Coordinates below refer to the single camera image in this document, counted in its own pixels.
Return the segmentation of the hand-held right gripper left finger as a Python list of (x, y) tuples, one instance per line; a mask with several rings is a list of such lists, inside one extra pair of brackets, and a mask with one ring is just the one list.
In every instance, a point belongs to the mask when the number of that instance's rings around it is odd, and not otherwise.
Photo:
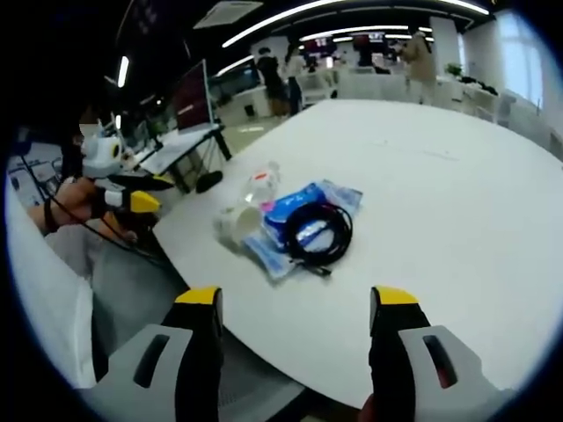
[(116, 350), (90, 390), (105, 421), (217, 421), (223, 366), (219, 287), (178, 296), (161, 324), (149, 324)]

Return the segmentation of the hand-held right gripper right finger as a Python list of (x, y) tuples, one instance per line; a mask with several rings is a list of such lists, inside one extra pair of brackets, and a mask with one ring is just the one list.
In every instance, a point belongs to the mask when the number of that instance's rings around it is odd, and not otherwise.
[(486, 421), (498, 410), (480, 357), (408, 292), (371, 289), (369, 334), (375, 420)]

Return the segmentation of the person's left hand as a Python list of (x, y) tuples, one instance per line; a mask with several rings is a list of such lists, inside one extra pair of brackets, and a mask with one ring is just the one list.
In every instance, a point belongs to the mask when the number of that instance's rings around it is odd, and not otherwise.
[(87, 178), (65, 181), (51, 200), (51, 213), (57, 227), (88, 223), (100, 234), (113, 239), (135, 243), (138, 238), (133, 231), (122, 228), (112, 212), (100, 217), (93, 216), (96, 186)]

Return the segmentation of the person's right hand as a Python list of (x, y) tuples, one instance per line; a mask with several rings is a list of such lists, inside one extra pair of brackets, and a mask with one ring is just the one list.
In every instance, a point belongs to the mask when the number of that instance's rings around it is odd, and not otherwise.
[(358, 413), (358, 422), (374, 422), (375, 421), (375, 407), (374, 396), (372, 394), (366, 399), (362, 409)]

